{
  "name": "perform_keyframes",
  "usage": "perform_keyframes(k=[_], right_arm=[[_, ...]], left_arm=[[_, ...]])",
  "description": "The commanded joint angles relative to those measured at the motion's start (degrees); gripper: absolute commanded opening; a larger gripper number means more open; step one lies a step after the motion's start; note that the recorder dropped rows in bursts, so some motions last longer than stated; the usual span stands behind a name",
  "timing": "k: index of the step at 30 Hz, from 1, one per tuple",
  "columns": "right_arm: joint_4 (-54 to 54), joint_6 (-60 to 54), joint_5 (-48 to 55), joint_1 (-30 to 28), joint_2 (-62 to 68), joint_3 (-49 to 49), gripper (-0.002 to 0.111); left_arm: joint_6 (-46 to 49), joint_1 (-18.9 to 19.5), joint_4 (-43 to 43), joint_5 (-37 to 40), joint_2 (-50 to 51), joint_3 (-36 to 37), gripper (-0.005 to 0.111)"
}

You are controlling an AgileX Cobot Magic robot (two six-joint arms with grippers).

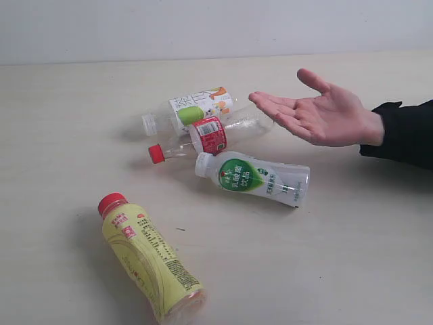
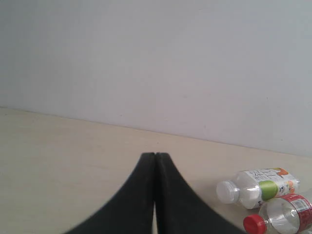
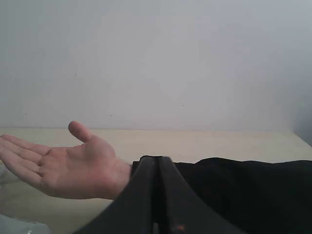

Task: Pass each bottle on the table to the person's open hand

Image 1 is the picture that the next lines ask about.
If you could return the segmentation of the person's open bare hand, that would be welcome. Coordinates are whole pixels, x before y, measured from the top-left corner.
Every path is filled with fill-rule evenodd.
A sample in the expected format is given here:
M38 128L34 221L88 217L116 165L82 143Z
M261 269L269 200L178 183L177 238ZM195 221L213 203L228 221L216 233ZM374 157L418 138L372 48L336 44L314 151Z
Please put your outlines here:
M312 145L382 145L382 117L364 108L354 93L304 68L298 70L297 77L320 95L293 99L256 91L249 100L279 126Z

